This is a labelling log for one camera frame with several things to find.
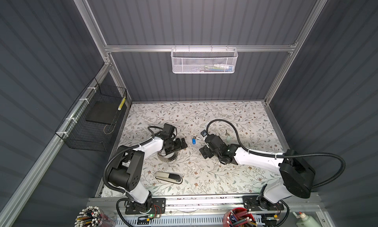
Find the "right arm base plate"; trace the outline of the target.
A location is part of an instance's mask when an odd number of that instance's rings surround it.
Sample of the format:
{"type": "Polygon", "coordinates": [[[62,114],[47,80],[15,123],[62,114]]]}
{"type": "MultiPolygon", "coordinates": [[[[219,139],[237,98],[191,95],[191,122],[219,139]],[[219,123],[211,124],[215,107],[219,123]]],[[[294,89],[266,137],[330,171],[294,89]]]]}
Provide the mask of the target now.
{"type": "Polygon", "coordinates": [[[244,195],[242,196],[242,202],[245,209],[251,211],[278,211],[281,212],[285,209],[282,202],[270,203],[262,198],[258,199],[258,195],[244,195]]]}

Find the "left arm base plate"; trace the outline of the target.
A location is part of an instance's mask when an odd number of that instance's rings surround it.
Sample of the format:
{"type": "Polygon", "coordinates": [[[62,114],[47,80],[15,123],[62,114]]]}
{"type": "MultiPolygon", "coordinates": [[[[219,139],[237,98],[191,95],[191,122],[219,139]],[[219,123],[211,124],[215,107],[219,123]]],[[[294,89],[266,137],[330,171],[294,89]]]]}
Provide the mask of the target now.
{"type": "Polygon", "coordinates": [[[146,202],[141,204],[136,201],[127,201],[125,214],[164,214],[166,208],[166,198],[147,198],[146,202]]]}

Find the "blue key fob with keyring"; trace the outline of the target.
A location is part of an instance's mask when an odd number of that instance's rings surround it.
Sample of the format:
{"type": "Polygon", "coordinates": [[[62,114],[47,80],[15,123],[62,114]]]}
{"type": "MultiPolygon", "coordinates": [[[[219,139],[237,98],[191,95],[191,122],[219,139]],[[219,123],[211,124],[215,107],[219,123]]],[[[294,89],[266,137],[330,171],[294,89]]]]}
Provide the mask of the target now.
{"type": "Polygon", "coordinates": [[[199,144],[200,141],[202,141],[202,138],[197,137],[197,136],[193,136],[193,137],[192,137],[192,144],[193,144],[193,145],[199,144]]]}

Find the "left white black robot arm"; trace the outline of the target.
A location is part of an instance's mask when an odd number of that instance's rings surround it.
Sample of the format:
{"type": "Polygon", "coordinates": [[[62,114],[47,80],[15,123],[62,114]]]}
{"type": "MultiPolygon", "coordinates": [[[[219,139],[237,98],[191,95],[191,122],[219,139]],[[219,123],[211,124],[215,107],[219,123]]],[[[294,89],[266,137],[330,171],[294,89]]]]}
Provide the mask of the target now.
{"type": "Polygon", "coordinates": [[[140,183],[144,160],[157,154],[164,162],[171,162],[188,147],[184,138],[177,137],[177,128],[170,124],[162,128],[149,126],[148,131],[152,136],[147,141],[131,147],[119,146],[102,175],[107,188],[123,193],[145,209],[152,205],[152,194],[140,183]]]}

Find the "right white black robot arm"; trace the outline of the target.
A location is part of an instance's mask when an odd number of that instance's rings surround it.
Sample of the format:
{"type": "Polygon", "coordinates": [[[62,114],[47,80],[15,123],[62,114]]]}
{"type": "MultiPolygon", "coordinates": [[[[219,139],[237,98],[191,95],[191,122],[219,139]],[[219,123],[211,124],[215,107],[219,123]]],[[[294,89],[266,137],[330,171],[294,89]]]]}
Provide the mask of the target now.
{"type": "Polygon", "coordinates": [[[221,164],[249,165],[278,174],[277,181],[266,184],[253,201],[254,205],[264,210],[269,209],[283,199],[296,196],[309,198],[312,192],[315,170],[302,158],[279,158],[282,153],[273,153],[257,150],[244,150],[238,144],[225,144],[214,134],[201,133],[205,146],[200,148],[202,156],[212,158],[216,156],[221,164]]]}

